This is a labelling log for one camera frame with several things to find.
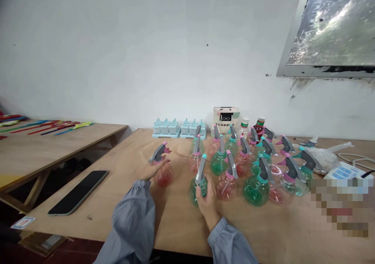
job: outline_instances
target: plywood tabletop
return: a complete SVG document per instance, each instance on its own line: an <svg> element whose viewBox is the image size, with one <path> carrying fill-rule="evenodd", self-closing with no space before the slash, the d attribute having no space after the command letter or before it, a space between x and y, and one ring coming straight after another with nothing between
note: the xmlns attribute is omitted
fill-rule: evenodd
<svg viewBox="0 0 375 264"><path fill-rule="evenodd" d="M191 139L152 139L151 134L150 129L138 129L57 191L30 212L28 216L36 217L36 220L27 230L104 241L111 230L113 209L131 188L134 172L166 140L172 150L167 156L171 159L175 180L165 189L158 188L152 181L150 192L156 204L155 248L212 255L204 219L188 198L189 184L193 179L189 170ZM319 140L323 147L346 141ZM206 149L209 142L210 139L204 140ZM357 146L350 150L353 153L363 154L362 149L371 147L374 150L375 146L373 141L353 143ZM57 202L94 170L109 170L110 173L76 212L70 216L47 215ZM211 174L209 162L205 172ZM360 263L375 259L373 223L370 224L372 235L369 238L343 237L342 231L333 230L322 210L311 201L311 194L295 198L289 207L280 207L269 201L257 208L243 198L244 180L239 179L237 196L233 201L218 201L218 210L244 233L259 262Z"/></svg>
<svg viewBox="0 0 375 264"><path fill-rule="evenodd" d="M33 121L1 127L0 130L23 126ZM54 133L43 136L40 133L27 135L29 132L43 128L47 127L13 134L10 133L11 131L0 133L0 136L8 136L0 140L0 191L100 142L127 126L96 123L58 136L54 136Z"/></svg>

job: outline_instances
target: gray sleeve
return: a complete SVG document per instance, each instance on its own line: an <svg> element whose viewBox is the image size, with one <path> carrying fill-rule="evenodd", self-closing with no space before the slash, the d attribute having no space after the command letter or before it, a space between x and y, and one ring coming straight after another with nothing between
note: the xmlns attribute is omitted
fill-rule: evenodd
<svg viewBox="0 0 375 264"><path fill-rule="evenodd" d="M137 180L115 207L112 231L95 264L148 263L154 247L155 203L150 181Z"/></svg>
<svg viewBox="0 0 375 264"><path fill-rule="evenodd" d="M244 235L223 217L208 237L215 264L258 264Z"/></svg>

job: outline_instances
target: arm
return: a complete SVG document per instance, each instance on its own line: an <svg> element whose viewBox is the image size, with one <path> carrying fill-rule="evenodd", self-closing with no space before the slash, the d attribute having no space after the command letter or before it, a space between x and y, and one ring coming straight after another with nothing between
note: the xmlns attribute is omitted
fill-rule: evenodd
<svg viewBox="0 0 375 264"><path fill-rule="evenodd" d="M224 217L210 233L208 243L212 248L214 263L258 264L244 235L235 227L230 226Z"/></svg>
<svg viewBox="0 0 375 264"><path fill-rule="evenodd" d="M112 231L109 233L95 264L148 263L154 247L155 203L149 181L170 160L155 165L147 163L135 172L136 180L115 207Z"/></svg>
<svg viewBox="0 0 375 264"><path fill-rule="evenodd" d="M208 182L207 195L203 198L200 188L197 187L196 199L210 230L208 243L212 248L214 263L258 263L244 235L235 227L230 226L224 217L220 218L216 210L214 182L210 176L205 175L205 177Z"/></svg>

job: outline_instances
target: plastic bag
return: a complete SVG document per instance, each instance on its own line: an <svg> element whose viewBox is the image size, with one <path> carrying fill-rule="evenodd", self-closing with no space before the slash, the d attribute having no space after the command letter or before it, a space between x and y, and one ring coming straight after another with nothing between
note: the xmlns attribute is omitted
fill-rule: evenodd
<svg viewBox="0 0 375 264"><path fill-rule="evenodd" d="M344 144L336 145L328 149L318 149L318 148L306 148L321 164L322 170L314 169L314 172L321 175L326 175L330 170L335 169L340 166L340 162L337 156L333 152L345 149L347 147L354 147L351 142L346 142Z"/></svg>

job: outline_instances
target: electronic device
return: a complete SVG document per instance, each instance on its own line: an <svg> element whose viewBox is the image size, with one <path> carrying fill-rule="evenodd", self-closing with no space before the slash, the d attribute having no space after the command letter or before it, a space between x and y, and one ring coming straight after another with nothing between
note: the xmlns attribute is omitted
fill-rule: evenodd
<svg viewBox="0 0 375 264"><path fill-rule="evenodd" d="M48 211L48 215L70 215L75 212L81 203L91 194L100 182L103 181L107 174L107 170L90 172L73 190Z"/></svg>

